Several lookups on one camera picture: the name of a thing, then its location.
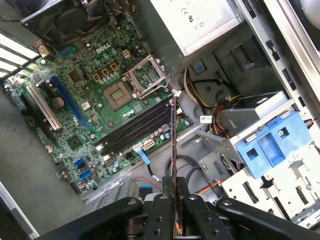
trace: red wire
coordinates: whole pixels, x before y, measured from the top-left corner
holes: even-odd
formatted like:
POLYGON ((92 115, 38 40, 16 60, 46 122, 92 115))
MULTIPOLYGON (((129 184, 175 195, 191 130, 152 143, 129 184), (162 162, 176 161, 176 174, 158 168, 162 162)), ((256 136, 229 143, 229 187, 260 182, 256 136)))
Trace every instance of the red wire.
POLYGON ((152 186, 154 186, 157 189, 161 190, 160 187, 158 187, 157 185, 153 184, 152 181, 150 181, 148 178, 146 178, 144 176, 137 176, 136 178, 133 179, 133 181, 135 182, 137 179, 144 179, 144 180, 148 181, 152 186))

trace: dell logo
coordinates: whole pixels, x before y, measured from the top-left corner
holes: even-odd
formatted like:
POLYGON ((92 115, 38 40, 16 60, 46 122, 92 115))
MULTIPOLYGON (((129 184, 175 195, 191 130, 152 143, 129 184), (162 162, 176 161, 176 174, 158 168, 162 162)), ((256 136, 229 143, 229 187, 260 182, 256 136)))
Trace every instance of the dell logo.
POLYGON ((108 48, 110 48, 110 47, 111 47, 111 45, 109 45, 109 44, 107 43, 107 44, 103 45, 102 47, 99 47, 99 48, 96 49, 95 51, 96 51, 97 54, 99 54, 99 53, 103 52, 104 50, 106 50, 106 49, 108 49, 108 48))

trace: motherboard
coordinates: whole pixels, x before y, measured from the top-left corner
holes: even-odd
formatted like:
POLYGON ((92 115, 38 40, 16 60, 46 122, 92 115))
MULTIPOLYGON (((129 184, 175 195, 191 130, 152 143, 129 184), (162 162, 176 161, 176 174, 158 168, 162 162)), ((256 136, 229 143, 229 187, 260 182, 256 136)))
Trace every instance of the motherboard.
POLYGON ((125 19, 55 55, 2 84, 79 195, 171 140, 169 76, 125 19))

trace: blue pcie slot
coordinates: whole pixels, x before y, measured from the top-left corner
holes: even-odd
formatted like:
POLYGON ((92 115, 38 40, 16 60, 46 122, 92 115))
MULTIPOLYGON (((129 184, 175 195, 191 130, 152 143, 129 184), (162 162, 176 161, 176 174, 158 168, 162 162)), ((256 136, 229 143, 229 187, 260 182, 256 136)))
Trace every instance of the blue pcie slot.
POLYGON ((80 121, 85 126, 85 128, 89 129, 90 126, 86 123, 84 117, 82 116, 82 114, 78 110, 78 108, 77 108, 76 104, 74 103, 74 101, 69 96, 68 92, 65 90, 64 86, 59 81, 58 77, 57 76, 52 76, 51 77, 51 82, 58 89, 58 91, 61 94, 62 98, 64 99, 64 101, 66 102, 68 107, 71 109, 73 114, 76 116, 78 121, 80 121))
POLYGON ((74 162, 74 166, 78 167, 79 165, 85 163, 85 159, 83 157, 79 158, 77 161, 74 162))
POLYGON ((86 179, 91 175, 92 171, 90 169, 85 170, 83 173, 79 175, 79 179, 86 179))

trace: blue plastic latch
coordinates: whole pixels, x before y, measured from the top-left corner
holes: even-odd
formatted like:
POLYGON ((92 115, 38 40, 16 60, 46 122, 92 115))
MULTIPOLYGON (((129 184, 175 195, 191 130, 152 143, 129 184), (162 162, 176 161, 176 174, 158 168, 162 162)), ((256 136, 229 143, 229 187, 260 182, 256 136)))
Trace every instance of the blue plastic latch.
POLYGON ((236 145, 246 169, 255 179, 313 141, 298 112, 293 112, 284 119, 274 118, 262 127, 262 131, 257 131, 256 135, 257 138, 253 141, 243 140, 236 145))

